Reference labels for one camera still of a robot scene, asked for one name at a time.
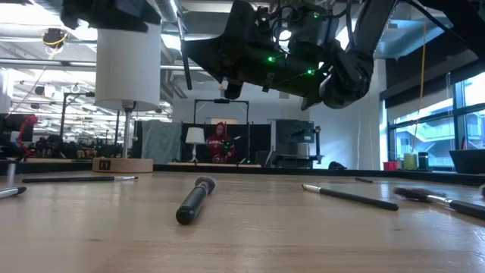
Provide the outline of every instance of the ceiling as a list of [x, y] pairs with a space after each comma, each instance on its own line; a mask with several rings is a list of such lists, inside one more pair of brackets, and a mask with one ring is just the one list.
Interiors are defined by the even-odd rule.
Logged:
[[[41, 42], [41, 35], [49, 27], [60, 27], [66, 29], [60, 19], [62, 0], [35, 0], [34, 5], [0, 4], [0, 58], [28, 58], [42, 59], [49, 58], [51, 49]], [[157, 0], [158, 7], [167, 10], [169, 0]], [[232, 5], [231, 1], [221, 0], [181, 0], [184, 15], [183, 22], [188, 30], [188, 39], [203, 39], [214, 37], [223, 33], [227, 17]], [[274, 8], [274, 2], [263, 0], [256, 2], [257, 5]], [[335, 12], [343, 10], [345, 4], [337, 1]], [[357, 18], [359, 5], [352, 6], [354, 20]], [[445, 24], [449, 24], [446, 17], [437, 11], [431, 13]], [[426, 21], [422, 14], [419, 14], [408, 5], [400, 4], [395, 10], [390, 25], [384, 32], [376, 51], [376, 58], [398, 58], [414, 51], [422, 45], [422, 26]], [[162, 24], [164, 37], [163, 56], [164, 63], [181, 64], [180, 53], [177, 49], [177, 28], [171, 22]], [[341, 20], [338, 33], [344, 30], [345, 22]], [[428, 22], [427, 40], [430, 40], [442, 33], [432, 23]], [[68, 40], [62, 51], [54, 56], [54, 60], [66, 61], [91, 61], [96, 60], [96, 39], [97, 31], [82, 24], [76, 30], [66, 29], [69, 33]], [[80, 92], [95, 91], [95, 72], [82, 71], [46, 71], [40, 78], [39, 85], [53, 86], [54, 96], [31, 95], [27, 102], [18, 106], [26, 94], [31, 90], [32, 85], [39, 77], [41, 71], [36, 69], [8, 69], [11, 79], [14, 81], [14, 99], [12, 109], [16, 112], [35, 112], [41, 117], [38, 132], [57, 133], [59, 130], [60, 105], [63, 92], [70, 92], [72, 89]], [[153, 111], [139, 113], [139, 117], [156, 118], [161, 121], [171, 119], [171, 103], [176, 99], [217, 99], [221, 97], [220, 84], [214, 81], [203, 71], [191, 72], [193, 90], [189, 91], [185, 85], [185, 77], [181, 71], [162, 71], [161, 83], [161, 108], [163, 112], [156, 114]], [[275, 90], [263, 93], [261, 87], [245, 84], [241, 99], [253, 102], [278, 103], [278, 104], [299, 104], [301, 99], [289, 96]], [[114, 137], [114, 123], [116, 112], [97, 108], [96, 111], [86, 109], [86, 105], [92, 104], [92, 98], [80, 96], [72, 100], [67, 107], [66, 124], [76, 124], [77, 127], [67, 126], [67, 133], [75, 136], [83, 134], [90, 136], [106, 134]], [[33, 110], [32, 103], [39, 103], [40, 109]], [[83, 122], [83, 118], [94, 117], [95, 125]]]

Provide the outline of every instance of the lamp shade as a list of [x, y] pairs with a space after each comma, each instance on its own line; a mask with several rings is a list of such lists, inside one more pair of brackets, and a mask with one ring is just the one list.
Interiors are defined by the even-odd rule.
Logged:
[[95, 105], [155, 110], [160, 104], [161, 26], [147, 33], [98, 30]]
[[187, 131], [187, 144], [205, 144], [204, 129], [198, 127], [190, 127]]

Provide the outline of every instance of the lamp base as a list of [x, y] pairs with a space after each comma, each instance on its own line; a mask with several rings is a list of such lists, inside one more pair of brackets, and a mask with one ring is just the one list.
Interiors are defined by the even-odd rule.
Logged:
[[94, 158], [92, 170], [107, 173], [148, 173], [153, 172], [153, 159]]

